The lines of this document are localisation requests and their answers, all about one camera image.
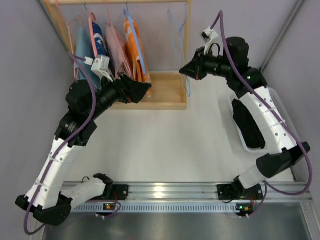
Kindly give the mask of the orange white trousers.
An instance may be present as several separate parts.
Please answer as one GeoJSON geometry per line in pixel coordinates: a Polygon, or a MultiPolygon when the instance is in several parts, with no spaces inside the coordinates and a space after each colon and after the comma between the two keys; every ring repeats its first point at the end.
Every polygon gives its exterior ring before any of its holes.
{"type": "Polygon", "coordinates": [[[135,33],[137,35],[140,51],[142,54],[142,58],[139,55],[139,50],[136,44],[136,40],[134,37],[134,33],[132,31],[132,27],[130,25],[129,19],[126,18],[124,22],[124,32],[126,37],[126,51],[128,56],[130,57],[130,64],[132,67],[132,73],[133,73],[133,80],[137,82],[143,82],[143,83],[152,83],[150,71],[148,69],[146,60],[145,60],[145,53],[141,41],[140,31],[138,24],[132,20],[133,27],[135,30],[135,33]]]}

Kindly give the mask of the thin blue wire hanger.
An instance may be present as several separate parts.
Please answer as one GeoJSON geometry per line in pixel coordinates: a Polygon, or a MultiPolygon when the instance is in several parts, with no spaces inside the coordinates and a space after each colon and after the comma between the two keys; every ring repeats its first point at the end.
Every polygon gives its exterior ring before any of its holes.
{"type": "Polygon", "coordinates": [[[173,47],[173,51],[174,51],[174,55],[175,55],[175,60],[176,60],[177,65],[179,67],[182,67],[185,63],[185,60],[186,60],[185,59],[185,48],[184,48],[185,41],[183,40],[183,33],[185,30],[185,26],[186,26],[187,18],[188,18],[188,13],[189,13],[188,4],[185,3],[184,7],[185,7],[185,16],[184,16],[182,24],[178,24],[178,22],[175,20],[171,9],[167,10],[167,18],[168,18],[168,26],[169,26],[169,31],[170,31],[171,43],[172,43],[172,47],[173,47]],[[176,34],[178,36],[179,48],[180,48],[181,54],[178,54],[174,30],[173,30],[174,28],[175,28],[176,34]]]}

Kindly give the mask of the thick blue plastic hanger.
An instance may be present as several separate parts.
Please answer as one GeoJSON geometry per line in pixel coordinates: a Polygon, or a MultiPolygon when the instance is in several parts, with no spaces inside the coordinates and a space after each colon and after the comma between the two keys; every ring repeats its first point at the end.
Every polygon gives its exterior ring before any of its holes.
{"type": "Polygon", "coordinates": [[[136,41],[136,44],[137,44],[137,47],[138,47],[139,56],[142,59],[142,53],[141,53],[141,50],[140,50],[140,47],[139,47],[139,41],[138,41],[138,38],[137,38],[137,34],[136,34],[136,31],[135,31],[135,28],[133,26],[133,22],[132,22],[133,19],[132,19],[132,16],[130,14],[130,11],[129,11],[129,7],[128,7],[127,1],[125,1],[125,9],[123,10],[123,12],[124,12],[125,19],[126,18],[129,19],[129,23],[131,25],[131,28],[132,28],[132,31],[133,31],[133,34],[134,34],[134,38],[135,38],[135,41],[136,41]]]}

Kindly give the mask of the black trousers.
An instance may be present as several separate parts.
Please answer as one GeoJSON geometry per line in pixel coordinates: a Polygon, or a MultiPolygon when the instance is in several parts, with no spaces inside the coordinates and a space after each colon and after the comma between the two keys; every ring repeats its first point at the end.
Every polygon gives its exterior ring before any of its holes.
{"type": "Polygon", "coordinates": [[[232,101],[233,119],[240,129],[245,145],[250,149],[264,149],[265,139],[246,106],[237,99],[232,101]]]}

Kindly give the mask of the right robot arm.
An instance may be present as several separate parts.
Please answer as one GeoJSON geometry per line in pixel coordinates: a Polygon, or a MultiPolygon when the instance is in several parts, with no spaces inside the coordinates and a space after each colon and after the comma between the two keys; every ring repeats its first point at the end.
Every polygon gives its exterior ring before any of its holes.
{"type": "Polygon", "coordinates": [[[233,119],[249,148],[266,148],[255,165],[238,175],[231,186],[235,193],[247,190],[271,179],[305,159],[311,150],[301,142],[280,115],[262,72],[249,66],[249,45],[241,37],[224,40],[223,54],[213,55],[210,48],[195,51],[192,60],[179,72],[196,81],[207,75],[224,78],[236,98],[232,101],[233,119]]]}

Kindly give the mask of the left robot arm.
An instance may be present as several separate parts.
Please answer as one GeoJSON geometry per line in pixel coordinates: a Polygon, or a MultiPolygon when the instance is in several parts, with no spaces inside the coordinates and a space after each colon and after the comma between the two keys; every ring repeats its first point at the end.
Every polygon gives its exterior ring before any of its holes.
{"type": "Polygon", "coordinates": [[[138,104],[151,87],[125,73],[113,80],[103,77],[99,90],[90,80],[74,82],[66,95],[68,112],[60,120],[43,169],[32,188],[17,197],[16,205],[44,225],[59,226],[79,205],[94,198],[111,199],[113,181],[102,173],[68,190],[62,190],[62,186],[73,162],[98,128],[95,120],[117,102],[138,104]]]}

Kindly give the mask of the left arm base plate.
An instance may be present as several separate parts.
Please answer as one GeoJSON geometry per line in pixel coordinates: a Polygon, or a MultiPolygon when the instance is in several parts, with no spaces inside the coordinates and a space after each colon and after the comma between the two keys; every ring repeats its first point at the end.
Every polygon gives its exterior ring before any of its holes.
{"type": "Polygon", "coordinates": [[[114,184],[109,196],[113,201],[125,201],[129,195],[129,185],[127,184],[114,184]]]}

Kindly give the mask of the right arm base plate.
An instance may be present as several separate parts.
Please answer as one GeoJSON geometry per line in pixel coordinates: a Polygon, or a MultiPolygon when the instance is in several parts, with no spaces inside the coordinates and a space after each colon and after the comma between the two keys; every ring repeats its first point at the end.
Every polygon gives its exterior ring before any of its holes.
{"type": "Polygon", "coordinates": [[[262,200],[264,195],[262,187],[257,184],[251,188],[245,189],[235,183],[218,184],[217,185],[218,199],[224,202],[235,200],[262,200]]]}

